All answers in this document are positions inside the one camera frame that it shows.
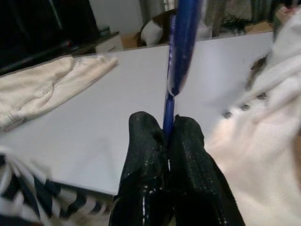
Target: black and white striped cloth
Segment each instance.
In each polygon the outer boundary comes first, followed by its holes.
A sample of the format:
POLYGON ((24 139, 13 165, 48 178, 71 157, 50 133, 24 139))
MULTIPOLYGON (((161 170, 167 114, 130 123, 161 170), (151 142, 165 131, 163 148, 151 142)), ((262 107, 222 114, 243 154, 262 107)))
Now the black and white striped cloth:
POLYGON ((14 155, 0 153, 0 226, 97 225, 105 201, 62 188, 14 155))

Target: blue pen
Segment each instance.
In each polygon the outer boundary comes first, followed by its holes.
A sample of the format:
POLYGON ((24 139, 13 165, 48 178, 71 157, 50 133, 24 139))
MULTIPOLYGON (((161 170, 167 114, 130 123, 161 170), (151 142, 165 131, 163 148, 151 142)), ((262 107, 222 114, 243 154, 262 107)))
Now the blue pen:
POLYGON ((175 25, 171 25, 167 92, 163 132, 169 141, 174 123, 174 97, 178 95, 187 79, 195 45, 202 0, 179 0, 175 25))

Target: dark furniture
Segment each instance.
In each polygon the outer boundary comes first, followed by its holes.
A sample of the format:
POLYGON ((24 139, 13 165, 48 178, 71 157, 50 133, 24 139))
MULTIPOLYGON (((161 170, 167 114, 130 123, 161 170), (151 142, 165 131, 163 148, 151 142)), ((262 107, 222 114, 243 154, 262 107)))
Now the dark furniture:
POLYGON ((0 0, 0 75, 99 38, 89 0, 0 0))

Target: white tabletop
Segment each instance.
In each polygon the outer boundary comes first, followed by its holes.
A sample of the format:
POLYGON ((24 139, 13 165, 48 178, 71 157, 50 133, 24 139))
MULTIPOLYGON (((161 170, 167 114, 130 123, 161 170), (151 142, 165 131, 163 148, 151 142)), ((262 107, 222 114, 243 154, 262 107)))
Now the white tabletop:
MULTIPOLYGON (((196 43, 175 113, 194 118, 208 137, 243 92, 250 66, 272 33, 196 43)), ((0 144, 50 169, 52 179, 108 194, 118 191, 128 147, 128 118, 152 114, 162 125, 168 46, 110 54, 119 65, 52 112, 0 135, 0 144)))

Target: white fabric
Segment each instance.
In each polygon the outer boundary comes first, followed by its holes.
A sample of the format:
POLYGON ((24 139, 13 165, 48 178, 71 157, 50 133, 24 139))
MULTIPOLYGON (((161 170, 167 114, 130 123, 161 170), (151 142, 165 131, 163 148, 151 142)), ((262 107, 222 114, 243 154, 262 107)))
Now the white fabric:
POLYGON ((154 21, 149 21, 141 32, 141 39, 147 46, 156 45, 159 43, 163 35, 163 29, 154 21))
POLYGON ((115 58, 69 56, 0 78, 0 130, 49 112, 116 64, 115 58))
POLYGON ((293 141, 301 128, 301 11, 280 32, 253 88, 206 145, 247 226, 300 226, 301 184, 293 141), (267 99, 256 96, 265 92, 267 99), (248 104, 250 110, 239 106, 248 104))

